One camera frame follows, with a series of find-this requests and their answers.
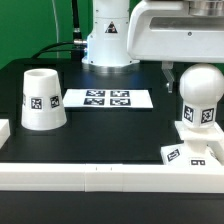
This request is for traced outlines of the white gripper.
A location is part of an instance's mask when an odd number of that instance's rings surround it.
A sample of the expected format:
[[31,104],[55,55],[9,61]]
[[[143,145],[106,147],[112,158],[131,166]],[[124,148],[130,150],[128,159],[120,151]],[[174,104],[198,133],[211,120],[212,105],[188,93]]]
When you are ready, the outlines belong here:
[[163,61],[172,93],[172,62],[224,63],[224,0],[141,0],[130,17],[127,51]]

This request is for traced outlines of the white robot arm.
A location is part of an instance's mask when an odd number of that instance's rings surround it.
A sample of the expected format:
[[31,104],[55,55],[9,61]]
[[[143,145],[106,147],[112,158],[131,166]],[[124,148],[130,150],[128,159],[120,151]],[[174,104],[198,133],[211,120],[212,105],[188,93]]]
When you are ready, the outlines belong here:
[[85,68],[120,73],[160,61],[173,88],[175,62],[224,63],[224,0],[93,0]]

